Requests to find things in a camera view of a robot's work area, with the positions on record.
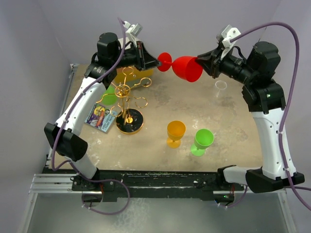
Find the red wine glass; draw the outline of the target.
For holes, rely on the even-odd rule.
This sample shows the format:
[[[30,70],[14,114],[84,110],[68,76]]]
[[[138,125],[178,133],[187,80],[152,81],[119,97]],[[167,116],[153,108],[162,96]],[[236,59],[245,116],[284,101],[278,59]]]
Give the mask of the red wine glass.
[[[172,68],[177,77],[193,83],[197,81],[203,73],[203,68],[197,64],[196,58],[197,57],[193,56],[181,56],[173,61],[169,53],[163,52],[157,58],[161,63],[157,68],[161,72],[166,72]]]

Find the gold wine glass rack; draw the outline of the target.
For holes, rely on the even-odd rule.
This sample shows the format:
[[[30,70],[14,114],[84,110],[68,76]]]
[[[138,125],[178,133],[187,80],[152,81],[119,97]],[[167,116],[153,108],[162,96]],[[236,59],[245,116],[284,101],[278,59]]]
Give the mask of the gold wine glass rack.
[[[133,89],[138,87],[149,87],[152,84],[152,80],[148,77],[141,78],[139,83],[135,83],[128,86],[126,83],[119,83],[118,85],[112,82],[115,87],[115,95],[117,96],[117,104],[113,104],[110,107],[110,113],[116,111],[115,123],[118,130],[124,134],[138,133],[143,127],[143,115],[139,109],[145,108],[148,105],[148,101],[145,97],[135,97]]]

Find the orange wine glass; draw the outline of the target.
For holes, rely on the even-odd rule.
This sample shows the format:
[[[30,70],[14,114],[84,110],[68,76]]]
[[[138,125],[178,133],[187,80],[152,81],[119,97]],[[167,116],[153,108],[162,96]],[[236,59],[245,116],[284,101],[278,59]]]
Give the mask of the orange wine glass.
[[[172,121],[167,126],[167,145],[172,148],[176,149],[181,144],[181,139],[186,132],[186,126],[182,121]]]

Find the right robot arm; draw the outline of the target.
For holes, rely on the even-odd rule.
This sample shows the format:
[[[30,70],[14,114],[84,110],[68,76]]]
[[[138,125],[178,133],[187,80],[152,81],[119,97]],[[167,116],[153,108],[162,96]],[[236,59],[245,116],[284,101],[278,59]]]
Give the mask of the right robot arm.
[[[280,63],[278,48],[260,41],[253,46],[248,58],[236,57],[232,51],[222,58],[222,52],[224,48],[218,46],[198,55],[196,62],[213,78],[224,74],[243,84],[242,97],[258,130],[263,165],[260,168],[222,167],[218,169],[217,186],[227,190],[233,183],[239,183],[254,193],[267,193],[292,183],[303,183],[305,177],[293,165],[286,131],[281,125],[286,107],[284,91],[272,78]]]

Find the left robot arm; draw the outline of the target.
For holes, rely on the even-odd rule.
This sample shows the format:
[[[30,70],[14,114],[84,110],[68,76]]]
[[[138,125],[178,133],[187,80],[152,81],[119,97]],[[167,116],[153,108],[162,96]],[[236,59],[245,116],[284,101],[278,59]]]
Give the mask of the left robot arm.
[[[160,62],[146,50],[143,42],[121,43],[116,34],[103,33],[79,91],[60,118],[44,127],[52,156],[56,153],[64,156],[84,176],[83,185],[88,190],[99,187],[99,171],[86,154],[87,142],[79,135],[95,101],[106,92],[118,68],[134,66],[143,71],[159,65]]]

